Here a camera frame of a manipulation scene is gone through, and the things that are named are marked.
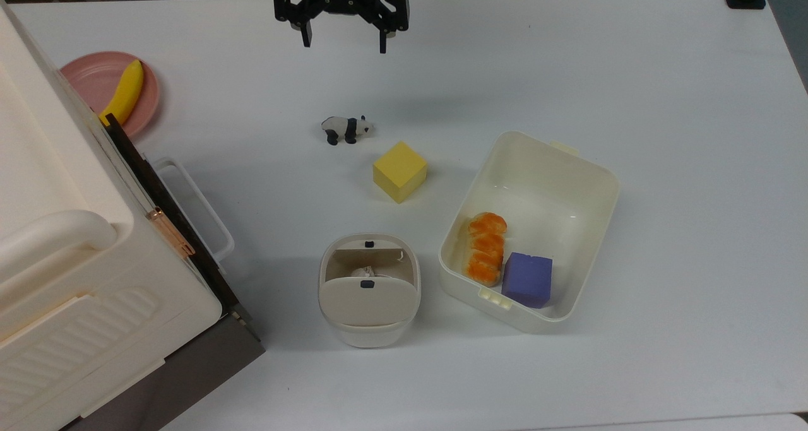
oven door handle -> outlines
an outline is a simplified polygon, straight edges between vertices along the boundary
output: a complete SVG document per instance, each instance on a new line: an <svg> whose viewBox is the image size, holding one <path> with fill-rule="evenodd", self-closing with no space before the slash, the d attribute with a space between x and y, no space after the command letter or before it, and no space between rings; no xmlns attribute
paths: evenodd
<svg viewBox="0 0 808 431"><path fill-rule="evenodd" d="M18 286L14 277L55 252L79 244L112 247L115 228L98 213L63 210L35 219L0 239L0 298Z"/></svg>

white storage box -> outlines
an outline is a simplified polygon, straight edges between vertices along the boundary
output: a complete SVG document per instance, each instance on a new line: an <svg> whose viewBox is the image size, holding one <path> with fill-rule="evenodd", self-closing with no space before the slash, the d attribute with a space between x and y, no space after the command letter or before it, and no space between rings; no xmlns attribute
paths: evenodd
<svg viewBox="0 0 808 431"><path fill-rule="evenodd" d="M158 368L222 303L2 0L0 38L0 429L59 429Z"/></svg>
<svg viewBox="0 0 808 431"><path fill-rule="evenodd" d="M609 226L620 184L612 172L518 132L502 134L477 173L441 246L441 286L526 333L571 315ZM463 274L467 224L477 213L505 218L511 252L553 259L552 293L525 307Z"/></svg>

white plastic container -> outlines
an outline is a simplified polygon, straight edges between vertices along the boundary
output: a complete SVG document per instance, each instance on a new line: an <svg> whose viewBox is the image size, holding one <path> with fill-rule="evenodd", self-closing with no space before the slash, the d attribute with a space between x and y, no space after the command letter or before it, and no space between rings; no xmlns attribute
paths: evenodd
<svg viewBox="0 0 808 431"><path fill-rule="evenodd" d="M494 143L441 246L441 286L450 295L526 333L542 333L572 314L609 226L620 184L612 172L510 131ZM466 225L480 212L505 218L511 252L553 259L546 307L518 304L463 272Z"/></svg>
<svg viewBox="0 0 808 431"><path fill-rule="evenodd" d="M418 259L404 241L385 233L338 239L323 255L318 298L323 316L347 344L392 345L421 304Z"/></svg>
<svg viewBox="0 0 808 431"><path fill-rule="evenodd" d="M159 368L222 304L3 0L0 38L0 429L59 429Z"/></svg>

pink plate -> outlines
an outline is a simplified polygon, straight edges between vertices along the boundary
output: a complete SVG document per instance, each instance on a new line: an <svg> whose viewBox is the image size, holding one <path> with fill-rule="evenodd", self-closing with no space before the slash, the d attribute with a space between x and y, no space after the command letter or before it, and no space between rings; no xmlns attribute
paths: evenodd
<svg viewBox="0 0 808 431"><path fill-rule="evenodd" d="M133 60L139 59L126 52L94 52L61 67L61 74L67 78L70 86L78 92L81 99L97 114L112 100L115 89L118 87L118 81L124 74L124 69ZM144 72L141 96L123 127L124 132L130 138L149 124L160 100L157 77L154 76L154 72L146 62L141 60L141 63Z"/></svg>

robotic arm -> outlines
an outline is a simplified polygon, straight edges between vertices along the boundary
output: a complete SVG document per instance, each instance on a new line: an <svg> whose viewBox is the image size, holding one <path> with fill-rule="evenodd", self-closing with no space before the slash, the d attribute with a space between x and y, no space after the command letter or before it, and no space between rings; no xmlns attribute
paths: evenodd
<svg viewBox="0 0 808 431"><path fill-rule="evenodd" d="M311 46L311 20L321 12L342 15L360 15L379 29L379 52L387 51L387 39L396 31L410 26L409 0L385 0L395 8L390 10L381 0L275 0L275 19L288 21L303 36L303 46Z"/></svg>

